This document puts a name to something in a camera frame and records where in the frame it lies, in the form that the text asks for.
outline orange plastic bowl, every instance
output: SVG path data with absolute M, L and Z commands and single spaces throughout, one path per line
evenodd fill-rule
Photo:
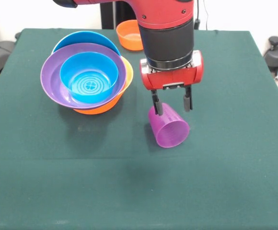
M 76 112 L 81 113 L 81 114 L 86 114 L 86 115 L 102 114 L 102 113 L 105 113 L 108 110 L 112 109 L 117 104 L 117 102 L 120 100 L 120 98 L 122 97 L 125 90 L 129 87 L 129 85 L 133 81 L 133 77 L 134 77 L 134 71 L 133 71 L 133 68 L 132 68 L 130 62 L 127 61 L 124 57 L 121 57 L 121 58 L 124 62 L 125 68 L 126 68 L 126 83 L 125 83 L 123 89 L 118 93 L 118 95 L 113 100 L 111 100 L 107 104 L 104 104 L 101 107 L 98 107 L 95 109 L 89 109 L 89 110 L 74 109 Z
M 140 36 L 137 20 L 128 20 L 120 23 L 116 27 L 121 45 L 128 50 L 143 50 L 142 40 Z

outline pink cup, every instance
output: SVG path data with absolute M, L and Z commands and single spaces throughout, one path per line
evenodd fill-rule
M 168 104 L 162 103 L 162 108 L 162 116 L 155 114 L 154 106 L 150 109 L 150 125 L 157 144 L 163 148 L 172 148 L 188 137 L 190 127 Z

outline white wall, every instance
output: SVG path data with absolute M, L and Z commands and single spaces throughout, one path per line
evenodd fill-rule
M 200 29 L 206 14 L 200 2 Z M 278 36 L 278 0 L 205 0 L 209 30 L 249 30 L 259 50 L 269 47 L 268 38 Z M 14 40 L 23 28 L 101 28 L 99 5 L 63 8 L 52 0 L 0 0 L 0 41 Z
M 15 40 L 14 35 L 24 28 L 101 27 L 99 4 L 71 9 L 53 0 L 0 0 L 0 41 Z
M 200 2 L 200 29 L 205 29 L 206 14 Z M 209 30 L 248 30 L 264 53 L 268 38 L 278 36 L 278 0 L 205 0 Z

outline blue plastic bowl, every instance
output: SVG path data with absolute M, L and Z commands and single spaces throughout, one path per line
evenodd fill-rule
M 71 96 L 83 103 L 98 103 L 111 95 L 118 80 L 113 60 L 96 52 L 78 53 L 68 58 L 60 69 L 60 79 Z
M 110 48 L 121 55 L 115 44 L 102 34 L 93 31 L 77 31 L 62 38 L 54 47 L 52 54 L 62 47 L 76 43 L 94 43 Z

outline stacked bowls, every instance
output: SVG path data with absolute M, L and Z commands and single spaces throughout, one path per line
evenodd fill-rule
M 41 69 L 41 84 L 49 98 L 87 115 L 113 108 L 132 79 L 132 66 L 117 47 L 91 31 L 62 38 Z

